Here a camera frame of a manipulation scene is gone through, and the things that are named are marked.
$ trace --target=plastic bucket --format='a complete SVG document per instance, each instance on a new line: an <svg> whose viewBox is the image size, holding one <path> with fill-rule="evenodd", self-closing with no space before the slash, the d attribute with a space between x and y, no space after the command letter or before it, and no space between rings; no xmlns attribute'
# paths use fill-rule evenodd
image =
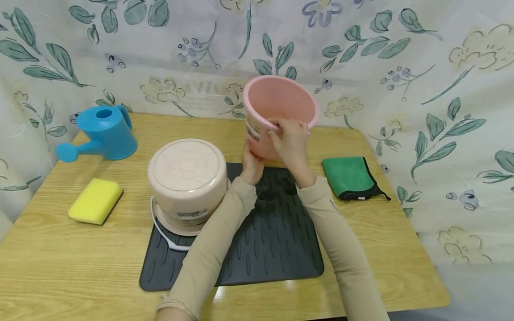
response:
<svg viewBox="0 0 514 321"><path fill-rule="evenodd" d="M282 117L295 119L314 127L318 120L318 104L297 82L273 75L264 75L250 80L243 91L246 115L246 136L250 150L265 159L276 159L269 130L280 135L280 128L267 119Z"/></svg>

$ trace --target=gray silicone mat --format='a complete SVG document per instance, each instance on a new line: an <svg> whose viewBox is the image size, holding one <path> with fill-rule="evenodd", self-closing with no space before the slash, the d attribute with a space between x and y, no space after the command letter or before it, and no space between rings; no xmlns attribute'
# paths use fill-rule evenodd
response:
<svg viewBox="0 0 514 321"><path fill-rule="evenodd" d="M228 163L228 178L242 170ZM222 264L217 286L242 285L320 276L324 271L314 225L296 195L295 181L284 168L265 167L256 186L255 209L236 232ZM159 226L178 245L195 237L178 236ZM186 252L170 250L155 229L144 258L139 285L145 291L169 290Z"/></svg>

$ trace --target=green microfiber towel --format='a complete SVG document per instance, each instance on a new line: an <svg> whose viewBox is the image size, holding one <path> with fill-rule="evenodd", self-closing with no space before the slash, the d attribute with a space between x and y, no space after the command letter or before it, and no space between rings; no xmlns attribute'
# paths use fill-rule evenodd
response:
<svg viewBox="0 0 514 321"><path fill-rule="evenodd" d="M388 201L391 200L378 187L364 157L325 158L321 163L328 183L339 199L364 200L384 195Z"/></svg>

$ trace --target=floral curtain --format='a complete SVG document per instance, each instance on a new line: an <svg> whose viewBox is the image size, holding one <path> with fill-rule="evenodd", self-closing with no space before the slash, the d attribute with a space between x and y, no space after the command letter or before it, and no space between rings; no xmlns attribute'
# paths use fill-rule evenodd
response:
<svg viewBox="0 0 514 321"><path fill-rule="evenodd" d="M449 307L394 317L508 319L513 3L4 0L0 11L4 230L85 108L243 120L246 82L278 74L314 95L320 126L367 137L451 293Z"/></svg>

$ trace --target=person's right hand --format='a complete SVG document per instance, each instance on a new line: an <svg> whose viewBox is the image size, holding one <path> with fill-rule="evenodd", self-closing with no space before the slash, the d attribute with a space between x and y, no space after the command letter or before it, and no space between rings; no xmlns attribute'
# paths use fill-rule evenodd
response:
<svg viewBox="0 0 514 321"><path fill-rule="evenodd" d="M314 185L316 174L307 163L307 124L284 118L270 118L271 123L279 126L284 132L282 138L270 130L273 147L284 165L295 177L300 188Z"/></svg>

